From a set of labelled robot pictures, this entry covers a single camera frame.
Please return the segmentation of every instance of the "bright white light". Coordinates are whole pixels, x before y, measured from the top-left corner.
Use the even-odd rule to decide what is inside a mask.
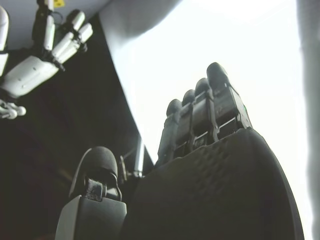
[[[306,240],[307,138],[294,0],[185,0],[158,26],[113,54],[143,141],[154,161],[168,103],[220,63],[255,130],[277,156],[292,188]]]

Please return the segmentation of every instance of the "yellow label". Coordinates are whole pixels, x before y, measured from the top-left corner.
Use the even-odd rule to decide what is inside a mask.
[[[54,0],[54,7],[55,8],[62,8],[65,6],[65,1],[64,0]]]

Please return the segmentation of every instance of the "robotic palm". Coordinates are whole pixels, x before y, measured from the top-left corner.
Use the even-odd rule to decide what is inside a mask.
[[[78,51],[87,49],[86,41],[93,34],[90,23],[83,25],[85,14],[73,11],[66,22],[56,31],[53,18],[54,0],[37,0],[39,6],[32,30],[33,46],[30,56],[5,72],[9,53],[6,42],[9,16],[0,6],[0,118],[15,119],[26,114],[23,106],[17,106],[19,97],[64,71],[63,63]]]

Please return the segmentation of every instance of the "robotic hand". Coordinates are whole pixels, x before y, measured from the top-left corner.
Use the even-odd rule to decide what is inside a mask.
[[[32,30],[31,55],[9,70],[4,76],[8,60],[6,41],[9,31],[7,11],[0,6],[0,119],[15,119],[26,114],[23,106],[17,106],[17,99],[50,79],[63,63],[77,51],[86,51],[86,41],[93,34],[90,23],[85,21],[82,11],[73,11],[66,22],[57,30],[53,18],[54,0],[37,0],[39,6]]]

